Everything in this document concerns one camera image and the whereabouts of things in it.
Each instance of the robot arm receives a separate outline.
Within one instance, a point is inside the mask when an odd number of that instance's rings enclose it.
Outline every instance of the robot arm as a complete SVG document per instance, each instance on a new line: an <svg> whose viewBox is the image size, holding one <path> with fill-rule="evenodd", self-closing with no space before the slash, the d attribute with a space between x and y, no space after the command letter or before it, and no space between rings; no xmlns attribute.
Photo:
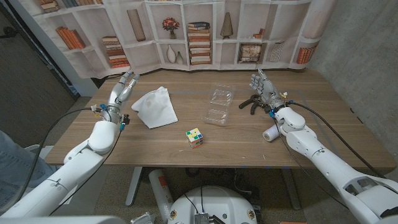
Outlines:
<svg viewBox="0 0 398 224"><path fill-rule="evenodd" d="M271 117L277 120L277 125L264 132L264 138L275 139L279 135L275 130L286 136L287 144L313 162L361 223L377 223L397 215L398 183L358 172L332 153L305 125L304 118L285 105L261 69L259 74L252 76L251 87L261 94L272 109Z"/></svg>
<svg viewBox="0 0 398 224"><path fill-rule="evenodd" d="M75 186L97 171L104 161L101 155L107 154L112 148L118 124L121 124L121 131L124 125L128 124L128 115L121 115L120 111L139 78L139 75L136 75L130 84L124 87L131 73L132 71L125 73L113 88L106 107L109 114L103 114L106 120L98 121L90 137L67 154L63 161L64 166L17 202L1 218L48 216L54 208L63 203L63 199Z"/></svg>

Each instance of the bookshelf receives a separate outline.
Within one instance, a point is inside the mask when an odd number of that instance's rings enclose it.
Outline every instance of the bookshelf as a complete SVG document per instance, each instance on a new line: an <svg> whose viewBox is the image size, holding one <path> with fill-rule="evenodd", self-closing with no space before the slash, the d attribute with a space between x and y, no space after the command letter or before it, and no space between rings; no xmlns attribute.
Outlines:
<svg viewBox="0 0 398 224"><path fill-rule="evenodd" d="M66 8L58 1L57 12L44 13L39 0L19 0L26 11L51 38L82 78L102 78L125 72L129 67L111 68L106 48L101 38L118 37L131 68L136 73L146 73L158 68L177 70L234 70L257 68L304 68L297 64L301 47L316 46L325 30L337 0L179 0L179 1L112 1L104 4ZM136 9L146 39L137 41L127 14ZM224 15L229 12L233 34L229 39L220 35ZM176 39L162 27L166 17L173 17L180 27L174 30ZM188 23L210 23L211 64L190 65L188 48ZM84 49L70 50L55 31L63 26L75 29L86 44ZM253 34L265 29L261 39ZM272 62L272 51L283 43L280 57ZM183 64L170 63L167 47L180 52ZM259 63L239 63L241 44L261 44Z"/></svg>

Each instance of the white wall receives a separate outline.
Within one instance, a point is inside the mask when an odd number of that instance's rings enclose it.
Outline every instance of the white wall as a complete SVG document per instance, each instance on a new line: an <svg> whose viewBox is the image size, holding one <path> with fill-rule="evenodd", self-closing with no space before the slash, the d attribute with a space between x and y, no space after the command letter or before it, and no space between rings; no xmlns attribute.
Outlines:
<svg viewBox="0 0 398 224"><path fill-rule="evenodd" d="M4 0L0 0L0 2L7 7ZM93 96L98 90L96 85L89 78L80 78L69 63L67 58L62 54L62 52L55 46L55 44L50 40L47 34L40 28L40 26L36 23L31 15L24 9L24 7L20 4L19 1L10 0L12 6L14 6L15 10L25 21L27 26L34 33L36 38L40 41L46 51L50 54L50 56L54 59L55 63L61 68L64 74L68 77L68 79L72 82L72 85L76 88L81 96Z"/></svg>

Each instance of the vase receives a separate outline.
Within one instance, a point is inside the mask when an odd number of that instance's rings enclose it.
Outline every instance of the vase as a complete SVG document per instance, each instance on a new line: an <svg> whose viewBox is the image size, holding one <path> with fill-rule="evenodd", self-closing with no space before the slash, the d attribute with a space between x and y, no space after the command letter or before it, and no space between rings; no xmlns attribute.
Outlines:
<svg viewBox="0 0 398 224"><path fill-rule="evenodd" d="M229 37L232 34L234 34L234 32L232 30L231 15L229 14L229 12L227 12L225 14L224 23L223 23L223 26L221 28L220 35L222 35L224 37L223 39L229 39Z"/></svg>
<svg viewBox="0 0 398 224"><path fill-rule="evenodd" d="M184 59L182 58L180 52L177 53L177 59L176 59L176 61L177 61L177 64L180 64L180 65L184 64Z"/></svg>
<svg viewBox="0 0 398 224"><path fill-rule="evenodd" d="M177 36L174 33L174 30L170 30L170 39L176 39Z"/></svg>
<svg viewBox="0 0 398 224"><path fill-rule="evenodd" d="M170 63L175 63L177 56L175 56L175 51L173 50L172 46L167 47L167 59Z"/></svg>

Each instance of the white cloth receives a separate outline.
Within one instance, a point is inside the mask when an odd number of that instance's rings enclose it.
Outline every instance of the white cloth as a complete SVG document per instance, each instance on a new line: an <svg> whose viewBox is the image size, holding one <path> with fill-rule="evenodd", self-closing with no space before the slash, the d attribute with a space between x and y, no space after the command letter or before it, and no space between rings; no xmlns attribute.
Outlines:
<svg viewBox="0 0 398 224"><path fill-rule="evenodd" d="M138 117L148 128L156 128L178 121L169 92L162 86L145 94L131 106L131 109L138 111Z"/></svg>

